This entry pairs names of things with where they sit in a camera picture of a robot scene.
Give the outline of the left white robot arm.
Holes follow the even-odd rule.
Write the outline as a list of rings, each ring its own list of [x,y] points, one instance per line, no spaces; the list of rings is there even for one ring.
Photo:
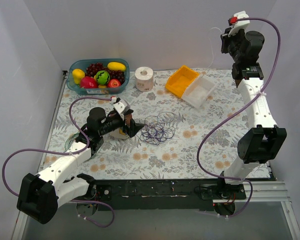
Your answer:
[[[97,153],[104,143],[104,135],[121,130],[134,137],[145,125],[135,122],[132,113],[131,109],[122,114],[115,109],[106,114],[101,107],[90,110],[81,133],[65,154],[36,175],[29,173],[22,179],[17,209],[46,224],[59,207],[73,199],[95,200],[100,192],[92,176],[80,173],[70,180],[67,178]]]

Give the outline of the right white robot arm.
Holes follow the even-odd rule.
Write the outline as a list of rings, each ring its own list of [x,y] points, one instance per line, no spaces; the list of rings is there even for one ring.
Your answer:
[[[225,180],[216,186],[217,195],[227,199],[256,167],[276,158],[287,131],[273,119],[266,94],[262,91],[264,75],[258,63],[265,38],[258,31],[227,28],[221,36],[221,52],[234,63],[232,77],[246,106],[248,132],[238,141],[237,158],[222,175]]]

